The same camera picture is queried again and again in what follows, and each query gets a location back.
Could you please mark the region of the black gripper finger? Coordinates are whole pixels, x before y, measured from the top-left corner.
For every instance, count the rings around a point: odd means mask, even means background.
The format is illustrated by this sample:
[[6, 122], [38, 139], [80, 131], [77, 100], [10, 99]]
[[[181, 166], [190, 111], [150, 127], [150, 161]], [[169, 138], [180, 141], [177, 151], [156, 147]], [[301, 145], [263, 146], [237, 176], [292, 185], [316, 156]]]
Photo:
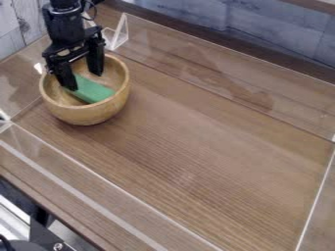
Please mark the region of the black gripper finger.
[[104, 68], [104, 39], [90, 37], [86, 40], [89, 52], [86, 55], [86, 63], [89, 72], [94, 75], [102, 74]]
[[53, 74], [62, 87], [70, 91], [77, 90], [77, 81], [68, 62], [56, 62], [53, 66]]

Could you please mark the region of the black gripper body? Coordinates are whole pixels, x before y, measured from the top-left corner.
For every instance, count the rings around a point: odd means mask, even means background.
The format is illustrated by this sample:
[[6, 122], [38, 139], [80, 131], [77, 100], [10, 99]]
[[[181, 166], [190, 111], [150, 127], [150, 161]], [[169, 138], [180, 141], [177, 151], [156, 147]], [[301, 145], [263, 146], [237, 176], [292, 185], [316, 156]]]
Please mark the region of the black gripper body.
[[90, 0], [49, 0], [41, 7], [41, 15], [50, 45], [41, 57], [48, 64], [72, 62], [86, 57], [89, 48], [86, 40], [101, 37], [101, 26], [84, 27], [84, 4], [94, 5]]

